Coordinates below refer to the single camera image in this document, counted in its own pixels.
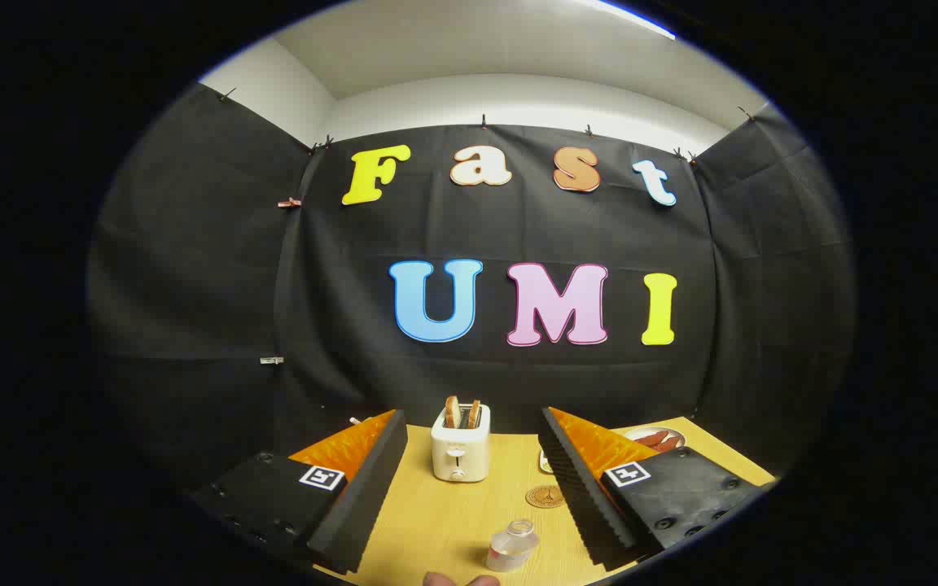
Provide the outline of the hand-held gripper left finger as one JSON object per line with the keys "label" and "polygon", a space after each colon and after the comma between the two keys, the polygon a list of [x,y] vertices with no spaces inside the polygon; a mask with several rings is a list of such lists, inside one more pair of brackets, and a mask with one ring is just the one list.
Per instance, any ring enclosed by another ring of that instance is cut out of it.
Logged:
{"label": "hand-held gripper left finger", "polygon": [[261,452],[190,493],[242,541],[295,566],[355,572],[405,455],[390,409],[290,456]]}

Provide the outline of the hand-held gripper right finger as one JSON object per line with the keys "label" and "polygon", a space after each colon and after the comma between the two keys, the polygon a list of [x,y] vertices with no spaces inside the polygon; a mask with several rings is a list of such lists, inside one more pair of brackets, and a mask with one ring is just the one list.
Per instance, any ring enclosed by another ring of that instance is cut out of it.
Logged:
{"label": "hand-held gripper right finger", "polygon": [[539,443],[592,563],[614,571],[694,540],[771,489],[689,446],[656,449],[541,409]]}

